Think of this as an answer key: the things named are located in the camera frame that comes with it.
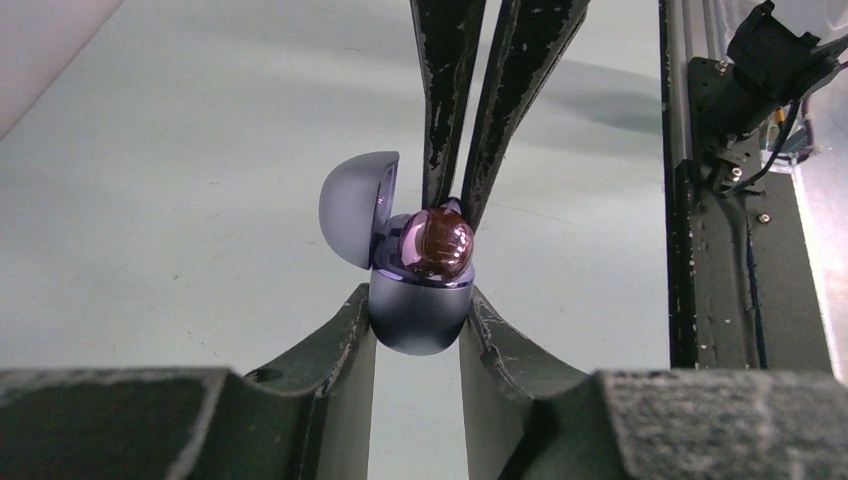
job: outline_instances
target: open case lid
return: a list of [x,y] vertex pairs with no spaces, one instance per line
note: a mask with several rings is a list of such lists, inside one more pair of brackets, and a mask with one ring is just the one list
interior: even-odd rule
[[374,233],[389,221],[398,152],[372,152],[345,161],[321,188],[318,221],[330,248],[357,267],[371,268]]

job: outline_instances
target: white floor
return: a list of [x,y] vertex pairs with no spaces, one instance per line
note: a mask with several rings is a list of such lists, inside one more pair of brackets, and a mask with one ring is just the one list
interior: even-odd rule
[[[486,295],[585,370],[667,366],[657,23],[593,1],[477,238]],[[367,278],[321,237],[324,176],[399,150],[412,211],[423,117],[403,0],[126,0],[0,142],[0,367],[282,353]],[[456,347],[380,348],[373,421],[371,478],[465,478]]]

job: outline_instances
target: cable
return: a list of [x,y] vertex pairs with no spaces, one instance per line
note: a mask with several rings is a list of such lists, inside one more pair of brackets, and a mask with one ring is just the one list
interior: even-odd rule
[[783,107],[774,111],[774,118],[777,121],[777,126],[783,128],[783,124],[786,122],[786,112],[783,111]]
[[783,144],[786,143],[786,139],[789,138],[789,131],[792,130],[792,126],[795,125],[795,119],[798,118],[798,111],[801,109],[801,103],[795,102],[792,104],[792,107],[789,108],[789,114],[786,116],[786,121],[783,123],[783,128],[780,129],[780,133],[777,135],[777,140],[774,142],[774,149],[771,152],[771,157],[769,157],[768,162],[766,162],[765,166],[754,175],[751,175],[750,178],[745,180],[744,182],[739,182],[737,185],[733,186],[721,192],[719,194],[722,198],[730,198],[735,196],[737,193],[745,190],[750,187],[754,183],[756,183],[759,179],[763,178],[771,167],[774,165],[774,162],[777,160],[778,155],[780,155],[780,151],[783,149]]
[[[845,69],[848,69],[848,62],[843,62],[839,65],[837,72],[842,72]],[[816,151],[816,135],[813,130],[813,120],[810,116],[810,98],[808,96],[801,102],[801,122],[804,125],[804,133],[807,135],[807,146],[798,153],[795,161],[796,164],[806,162],[810,158],[810,155]]]

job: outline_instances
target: white wall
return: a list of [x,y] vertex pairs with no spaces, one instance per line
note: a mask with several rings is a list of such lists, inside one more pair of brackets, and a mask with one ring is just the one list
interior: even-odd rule
[[0,0],[0,139],[122,0]]

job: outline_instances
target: black bracket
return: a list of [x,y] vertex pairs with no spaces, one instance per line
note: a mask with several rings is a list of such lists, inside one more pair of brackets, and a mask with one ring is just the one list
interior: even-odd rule
[[[710,105],[726,92],[733,65],[695,57],[689,62],[689,111],[692,113],[692,151],[696,168],[693,180],[713,191],[733,188],[756,174],[760,168],[760,142],[757,135],[739,138],[717,132],[705,118]],[[745,189],[762,193],[762,182]]]

